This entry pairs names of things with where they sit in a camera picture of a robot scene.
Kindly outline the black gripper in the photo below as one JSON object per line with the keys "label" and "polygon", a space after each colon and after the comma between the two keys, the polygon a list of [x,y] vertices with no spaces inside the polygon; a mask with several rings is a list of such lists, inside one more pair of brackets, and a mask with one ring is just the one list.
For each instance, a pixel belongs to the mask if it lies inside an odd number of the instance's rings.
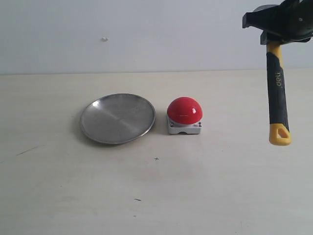
{"label": "black gripper", "polygon": [[260,44],[285,45],[309,41],[313,36],[313,0],[285,0],[280,5],[261,5],[242,18],[242,28],[263,30]]}

